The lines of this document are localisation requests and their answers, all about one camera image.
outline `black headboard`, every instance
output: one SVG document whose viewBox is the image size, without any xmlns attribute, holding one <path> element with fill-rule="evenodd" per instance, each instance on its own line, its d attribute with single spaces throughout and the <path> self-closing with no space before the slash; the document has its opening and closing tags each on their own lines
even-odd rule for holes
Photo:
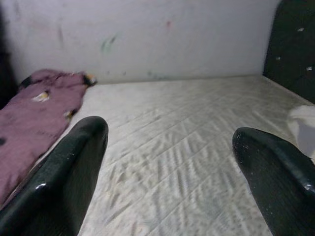
<svg viewBox="0 0 315 236">
<path fill-rule="evenodd" d="M 278 6 L 264 76 L 315 103 L 315 1 Z"/>
</svg>

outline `white quilted mattress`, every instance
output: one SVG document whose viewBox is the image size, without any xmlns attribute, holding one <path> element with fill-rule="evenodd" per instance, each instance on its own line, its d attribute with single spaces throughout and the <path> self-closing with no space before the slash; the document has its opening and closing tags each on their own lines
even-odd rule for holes
<svg viewBox="0 0 315 236">
<path fill-rule="evenodd" d="M 294 142 L 286 118 L 303 104 L 259 76 L 89 88 L 68 130 L 101 116 L 109 143 L 79 235 L 271 235 L 232 135 L 249 126 Z"/>
</svg>

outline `bed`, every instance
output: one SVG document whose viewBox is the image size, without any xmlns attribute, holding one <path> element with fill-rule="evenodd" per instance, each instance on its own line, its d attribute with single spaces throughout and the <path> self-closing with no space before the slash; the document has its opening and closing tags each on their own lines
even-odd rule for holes
<svg viewBox="0 0 315 236">
<path fill-rule="evenodd" d="M 310 102 L 262 76 L 96 85 L 69 129 L 110 134 L 80 236 L 271 235 L 232 153 L 243 126 L 294 143 L 288 112 Z"/>
</svg>

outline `glossy black plastic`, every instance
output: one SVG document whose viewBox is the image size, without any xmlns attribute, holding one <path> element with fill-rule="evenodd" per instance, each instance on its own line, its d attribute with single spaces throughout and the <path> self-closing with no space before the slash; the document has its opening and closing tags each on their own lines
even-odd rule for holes
<svg viewBox="0 0 315 236">
<path fill-rule="evenodd" d="M 104 119 L 79 121 L 0 211 L 0 235 L 77 235 L 96 186 L 107 137 Z"/>
<path fill-rule="evenodd" d="M 315 235 L 315 166 L 291 143 L 239 128 L 233 151 L 275 236 Z"/>
</svg>

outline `green mark on wall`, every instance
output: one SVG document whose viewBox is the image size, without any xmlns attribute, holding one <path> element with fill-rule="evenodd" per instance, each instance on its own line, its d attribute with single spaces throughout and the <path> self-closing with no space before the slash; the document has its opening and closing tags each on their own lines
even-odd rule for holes
<svg viewBox="0 0 315 236">
<path fill-rule="evenodd" d="M 103 53 L 110 53 L 116 39 L 117 39 L 117 35 L 114 35 L 114 37 L 105 39 L 100 47 L 101 51 Z"/>
</svg>

